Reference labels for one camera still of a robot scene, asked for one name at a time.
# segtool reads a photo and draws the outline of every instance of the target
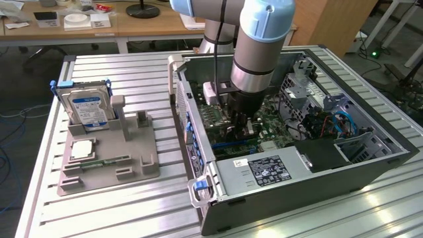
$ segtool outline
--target robotic arm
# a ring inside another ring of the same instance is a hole
[[[251,120],[265,100],[278,64],[285,37],[290,31],[294,0],[171,0],[175,11],[207,21],[241,26],[234,56],[231,85],[239,90],[229,95],[227,107],[237,139],[253,136]],[[206,28],[206,36],[213,32]],[[222,36],[211,41],[219,44]]]

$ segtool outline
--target floor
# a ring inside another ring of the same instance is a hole
[[[369,18],[363,31],[370,33],[381,15]],[[390,21],[382,29],[378,35],[381,40],[387,32],[387,30],[395,24]],[[190,47],[198,47],[199,40],[189,40]],[[407,61],[409,57],[413,55],[421,44],[423,43],[423,36],[413,32],[410,29],[403,28],[399,36],[390,46],[391,55],[383,55],[379,60],[381,64],[393,63],[397,65],[399,70],[407,74],[410,69],[403,67],[403,63]],[[131,53],[146,52],[146,51],[170,51],[170,50],[183,50],[182,41],[158,41],[157,48],[153,50],[150,48],[150,42],[138,42],[130,44]],[[63,49],[70,55],[103,55],[103,54],[118,54],[118,46],[114,43],[99,44],[99,50],[92,50],[90,44],[84,45],[70,45],[63,46]],[[371,51],[378,46],[378,41],[373,43],[369,51]],[[52,100],[52,93],[50,91],[48,83],[51,80],[58,79],[63,56],[58,52],[48,52],[36,62],[32,64],[34,73],[26,74],[22,71],[22,63],[26,61],[28,56],[39,50],[39,47],[30,47],[30,52],[22,54],[16,47],[8,49],[7,53],[0,56],[0,113],[4,113],[11,109],[23,109],[40,104],[48,104]],[[343,58],[346,63],[358,72],[363,73],[367,70],[375,68],[378,65],[365,59],[362,59],[357,54],[347,54]],[[379,82],[387,83],[393,80],[393,76],[387,76],[383,73],[385,69],[375,70],[366,74],[367,78],[378,80]],[[417,80],[423,80],[423,68],[419,70],[417,75]],[[48,107],[43,107],[32,110],[28,115],[42,115],[48,112]],[[20,123],[23,118],[7,118],[8,122]],[[12,125],[4,122],[0,118],[0,138],[8,135],[8,133],[16,128],[18,125]],[[39,146],[42,142],[42,136],[44,132],[44,126],[47,122],[47,117],[31,118],[26,122],[26,134],[23,137],[12,143],[6,151],[10,158],[14,161],[16,172],[22,183],[22,199],[27,193],[34,164],[38,156]],[[4,177],[6,170],[0,170],[0,179]],[[12,174],[0,185],[0,211],[8,206],[11,201],[14,201],[19,196],[18,189],[19,183],[14,178]],[[23,200],[18,200],[12,205],[12,208],[0,214],[0,237],[10,238],[14,237],[16,226],[20,217],[20,207],[23,205]]]

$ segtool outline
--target hard drive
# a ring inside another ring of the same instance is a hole
[[[117,119],[111,106],[111,83],[107,80],[87,83],[51,82],[72,124],[83,124],[86,131],[109,129],[109,120]]]

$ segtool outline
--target aluminum extrusion table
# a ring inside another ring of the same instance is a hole
[[[307,48],[414,145],[423,148],[422,127],[329,50]],[[161,177],[59,197],[68,117],[55,99],[16,237],[202,237],[167,94],[167,58],[178,53],[189,52],[80,56],[64,62],[60,80],[109,78],[114,94],[127,96],[126,113],[149,110],[154,118]],[[322,72],[318,75],[329,92],[339,92]],[[422,237],[422,184],[423,153],[419,152],[361,191],[210,237]]]

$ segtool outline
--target blue hard drive label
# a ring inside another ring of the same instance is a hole
[[[107,116],[100,108],[100,97],[78,98],[72,100],[80,123],[87,127],[99,127],[107,124]]]
[[[291,179],[279,155],[249,161],[249,165],[261,187]]]

